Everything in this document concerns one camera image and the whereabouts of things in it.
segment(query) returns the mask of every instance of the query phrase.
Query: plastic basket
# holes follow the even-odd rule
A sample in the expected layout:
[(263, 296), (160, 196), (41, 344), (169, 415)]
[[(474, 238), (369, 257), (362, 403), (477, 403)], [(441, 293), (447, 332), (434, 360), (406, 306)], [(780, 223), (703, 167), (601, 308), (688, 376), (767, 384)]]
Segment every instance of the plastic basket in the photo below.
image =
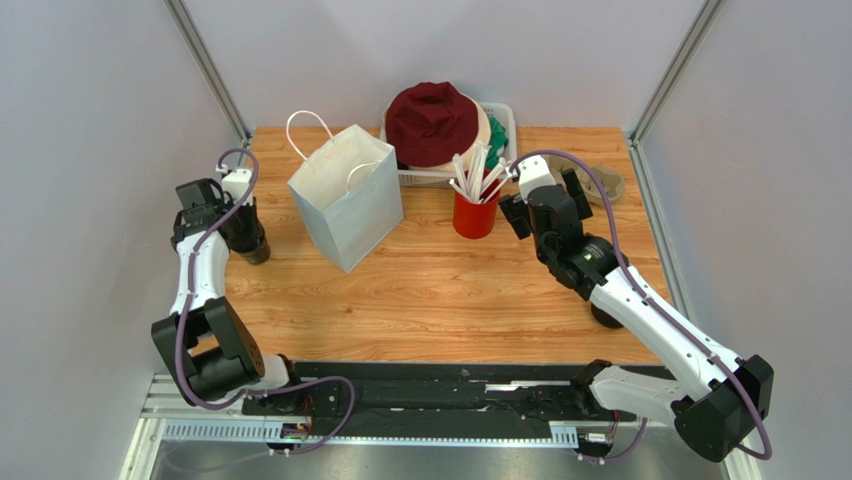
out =
[[(515, 126), (515, 114), (508, 105), (503, 103), (480, 102), (479, 105), (485, 110), (485, 113), (492, 116), (500, 122), (500, 125), (506, 129), (506, 136), (509, 137), (509, 143), (503, 150), (503, 158), (509, 164), (518, 158), (518, 130)], [(379, 134), (382, 141), (387, 141), (385, 136), (385, 125), (382, 122), (382, 130)], [(399, 184), (403, 187), (445, 187), (450, 188), (450, 179), (454, 177), (452, 173), (445, 172), (421, 172), (416, 170), (397, 170), (399, 173)]]

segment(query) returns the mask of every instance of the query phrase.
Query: wooden table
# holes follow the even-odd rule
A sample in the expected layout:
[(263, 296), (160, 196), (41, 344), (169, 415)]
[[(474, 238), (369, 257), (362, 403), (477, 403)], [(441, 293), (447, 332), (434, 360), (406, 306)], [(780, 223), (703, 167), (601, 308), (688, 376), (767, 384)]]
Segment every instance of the wooden table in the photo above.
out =
[[(327, 136), (293, 129), (306, 153)], [(627, 179), (615, 205), (622, 248), (665, 295), (622, 133), (614, 128), (521, 128), (518, 151), (555, 148), (605, 165)], [(272, 256), (251, 266), (233, 254), (227, 295), (265, 354), (294, 359), (440, 362), (659, 363), (626, 329), (609, 330), (559, 285), (498, 211), (494, 231), (467, 240), (452, 226), (449, 189), (403, 188), (405, 219), (347, 275), (323, 257), (287, 187), (301, 159), (282, 128), (260, 128), (258, 213)], [(606, 215), (584, 222), (608, 237)]]

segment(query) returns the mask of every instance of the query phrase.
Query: red container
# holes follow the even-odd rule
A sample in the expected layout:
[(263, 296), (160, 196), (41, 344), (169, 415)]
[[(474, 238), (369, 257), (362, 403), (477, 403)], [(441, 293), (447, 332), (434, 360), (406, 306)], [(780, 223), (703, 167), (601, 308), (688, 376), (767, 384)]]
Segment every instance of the red container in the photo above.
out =
[[(492, 183), (482, 198), (490, 195), (499, 183), (499, 180)], [(453, 227), (459, 232), (459, 235), (476, 240), (491, 233), (491, 230), (494, 229), (494, 218), (497, 216), (500, 192), (495, 193), (488, 203), (470, 203), (459, 192), (453, 190), (453, 193), (456, 194), (456, 201), (453, 206)]]

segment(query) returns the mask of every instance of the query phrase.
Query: wall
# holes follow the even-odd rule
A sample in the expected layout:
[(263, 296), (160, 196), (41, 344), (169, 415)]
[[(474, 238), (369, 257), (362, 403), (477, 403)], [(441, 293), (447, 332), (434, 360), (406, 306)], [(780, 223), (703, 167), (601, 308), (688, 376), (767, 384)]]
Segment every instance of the wall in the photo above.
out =
[(378, 125), (399, 91), (449, 80), (519, 125), (631, 129), (702, 0), (186, 3), (252, 127), (303, 108)]
[(775, 368), (767, 479), (852, 468), (850, 22), (727, 2), (644, 143), (696, 323)]
[(236, 139), (161, 2), (0, 12), (0, 478), (113, 479), (162, 364), (174, 187)]

